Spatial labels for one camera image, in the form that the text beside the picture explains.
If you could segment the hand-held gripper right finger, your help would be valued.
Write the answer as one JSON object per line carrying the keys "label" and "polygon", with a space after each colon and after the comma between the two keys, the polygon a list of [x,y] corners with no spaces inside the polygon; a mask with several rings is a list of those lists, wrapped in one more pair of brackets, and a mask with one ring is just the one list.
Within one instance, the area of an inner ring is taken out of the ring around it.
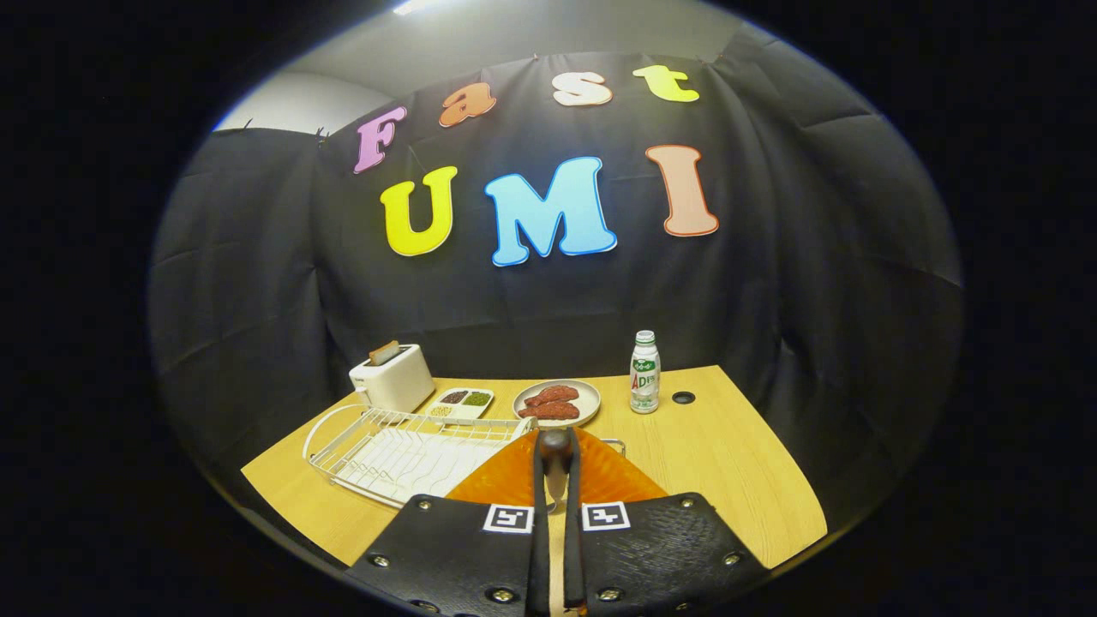
{"label": "hand-held gripper right finger", "polygon": [[701,494],[669,494],[626,457],[566,429],[563,602],[580,616],[690,616],[770,577]]}

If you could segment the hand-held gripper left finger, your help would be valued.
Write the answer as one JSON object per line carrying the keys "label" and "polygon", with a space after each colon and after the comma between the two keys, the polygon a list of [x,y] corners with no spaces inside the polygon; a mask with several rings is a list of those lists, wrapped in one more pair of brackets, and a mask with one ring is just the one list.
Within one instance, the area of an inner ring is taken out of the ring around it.
{"label": "hand-held gripper left finger", "polygon": [[548,616],[544,436],[504,446],[446,495],[415,494],[346,575],[422,612]]}

